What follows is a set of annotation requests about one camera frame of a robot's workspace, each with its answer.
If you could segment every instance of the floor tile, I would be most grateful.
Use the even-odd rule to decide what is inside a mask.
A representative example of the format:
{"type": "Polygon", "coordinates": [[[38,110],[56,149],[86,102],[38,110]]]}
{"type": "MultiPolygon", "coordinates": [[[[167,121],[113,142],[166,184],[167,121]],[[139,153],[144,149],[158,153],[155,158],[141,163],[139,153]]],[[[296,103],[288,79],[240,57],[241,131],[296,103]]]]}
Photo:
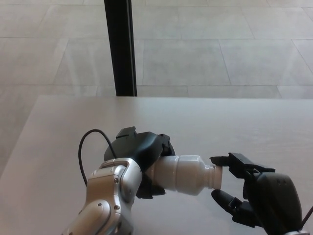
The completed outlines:
{"type": "MultiPolygon", "coordinates": [[[[132,6],[144,6],[146,0],[132,0],[132,6]]],[[[104,5],[104,0],[85,0],[84,5],[104,5]]]]}
{"type": "Polygon", "coordinates": [[[0,84],[52,84],[67,39],[10,38],[0,48],[0,84]]]}
{"type": "Polygon", "coordinates": [[[304,7],[303,10],[307,13],[311,20],[313,20],[313,7],[304,7]]]}
{"type": "Polygon", "coordinates": [[[40,94],[92,95],[96,86],[7,86],[0,95],[0,175],[40,94]]]}
{"type": "Polygon", "coordinates": [[[179,39],[176,7],[133,7],[135,39],[179,39]]]}
{"type": "Polygon", "coordinates": [[[284,99],[313,99],[313,86],[278,86],[284,99]]]}
{"type": "Polygon", "coordinates": [[[104,6],[50,6],[38,37],[78,38],[108,35],[104,6]]]}
{"type": "Polygon", "coordinates": [[[138,96],[188,97],[186,86],[137,86],[138,96]]]}
{"type": "Polygon", "coordinates": [[[255,38],[313,38],[313,21],[297,7],[244,7],[243,13],[255,38]]]}
{"type": "Polygon", "coordinates": [[[207,6],[207,0],[146,0],[147,6],[207,6]]]}
{"type": "Polygon", "coordinates": [[[209,6],[269,6],[267,0],[207,0],[209,6]]]}
{"type": "Polygon", "coordinates": [[[98,86],[97,96],[116,96],[115,86],[98,86]]]}
{"type": "Polygon", "coordinates": [[[293,40],[303,59],[313,71],[313,40],[293,40]]]}
{"type": "Polygon", "coordinates": [[[232,85],[308,85],[313,75],[291,40],[220,40],[232,85]]]}
{"type": "Polygon", "coordinates": [[[312,0],[267,0],[270,6],[281,7],[310,7],[313,6],[312,0]]]}
{"type": "Polygon", "coordinates": [[[280,98],[276,86],[188,86],[190,97],[280,98]]]}
{"type": "Polygon", "coordinates": [[[216,40],[147,40],[144,85],[229,85],[216,40]]]}
{"type": "Polygon", "coordinates": [[[0,37],[32,37],[49,6],[0,5],[0,37]]]}
{"type": "Polygon", "coordinates": [[[0,0],[0,4],[79,5],[84,0],[0,0]]]}
{"type": "Polygon", "coordinates": [[[239,7],[180,7],[183,39],[253,38],[239,7]]]}
{"type": "MultiPolygon", "coordinates": [[[[142,84],[143,41],[135,40],[138,85],[142,84]]],[[[54,84],[114,85],[109,40],[72,39],[61,61],[54,84]]]]}

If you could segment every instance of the black wire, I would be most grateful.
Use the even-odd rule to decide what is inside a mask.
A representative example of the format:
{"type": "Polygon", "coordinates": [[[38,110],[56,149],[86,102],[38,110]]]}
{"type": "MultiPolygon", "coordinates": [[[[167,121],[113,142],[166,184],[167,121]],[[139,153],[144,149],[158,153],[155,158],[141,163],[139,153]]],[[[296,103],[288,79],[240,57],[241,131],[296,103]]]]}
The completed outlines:
{"type": "Polygon", "coordinates": [[[301,222],[301,228],[304,226],[304,224],[307,222],[307,220],[309,219],[309,217],[311,216],[313,212],[313,206],[311,207],[311,209],[309,210],[309,212],[307,213],[307,215],[304,217],[304,219],[301,222]]]}
{"type": "Polygon", "coordinates": [[[109,138],[107,137],[107,135],[106,135],[103,131],[101,131],[101,130],[99,130],[99,129],[92,129],[92,130],[86,132],[86,133],[83,135],[82,139],[80,140],[80,142],[79,142],[79,147],[78,147],[78,162],[79,162],[79,168],[80,168],[80,172],[82,173],[83,180],[84,180],[84,183],[85,183],[86,186],[87,186],[87,179],[86,179],[86,176],[85,176],[85,172],[84,172],[84,168],[83,168],[83,163],[82,163],[82,147],[83,147],[83,143],[84,143],[85,138],[86,138],[89,134],[91,134],[91,133],[93,133],[93,132],[98,132],[98,133],[100,133],[100,134],[106,139],[106,141],[107,141],[107,143],[108,143],[108,145],[109,145],[109,148],[110,148],[110,150],[111,150],[111,152],[112,152],[112,154],[113,154],[113,157],[116,158],[116,153],[115,153],[115,151],[114,151],[114,149],[113,149],[113,147],[112,147],[112,144],[111,144],[109,138]]]}

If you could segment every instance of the plastic bottle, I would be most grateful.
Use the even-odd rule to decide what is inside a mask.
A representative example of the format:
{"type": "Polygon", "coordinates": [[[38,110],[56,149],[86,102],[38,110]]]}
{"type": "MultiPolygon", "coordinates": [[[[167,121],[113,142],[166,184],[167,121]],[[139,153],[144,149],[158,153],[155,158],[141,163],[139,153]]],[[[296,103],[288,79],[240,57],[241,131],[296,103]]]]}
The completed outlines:
{"type": "Polygon", "coordinates": [[[154,184],[189,195],[198,195],[204,188],[220,189],[222,167],[205,165],[200,156],[165,156],[146,171],[154,184]]]}

